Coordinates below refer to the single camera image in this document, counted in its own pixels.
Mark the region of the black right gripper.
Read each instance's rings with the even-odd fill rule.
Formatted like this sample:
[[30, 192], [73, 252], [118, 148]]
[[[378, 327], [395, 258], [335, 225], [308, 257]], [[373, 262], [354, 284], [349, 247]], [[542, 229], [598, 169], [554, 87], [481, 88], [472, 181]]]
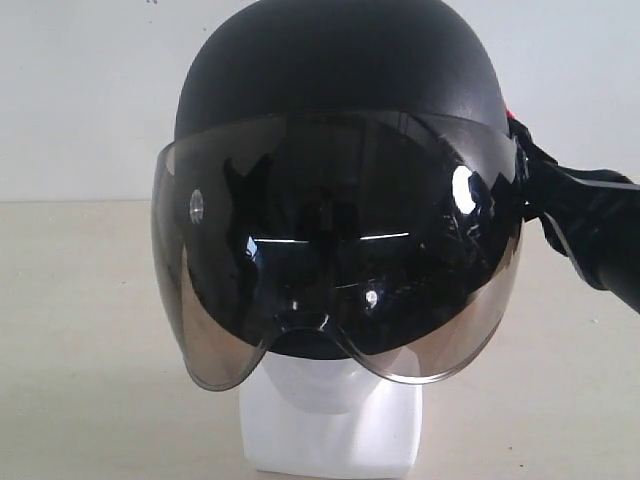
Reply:
[[537, 219], [548, 244], [568, 258], [591, 288], [639, 308], [639, 185], [609, 170], [561, 165], [509, 121], [518, 147], [525, 218]]

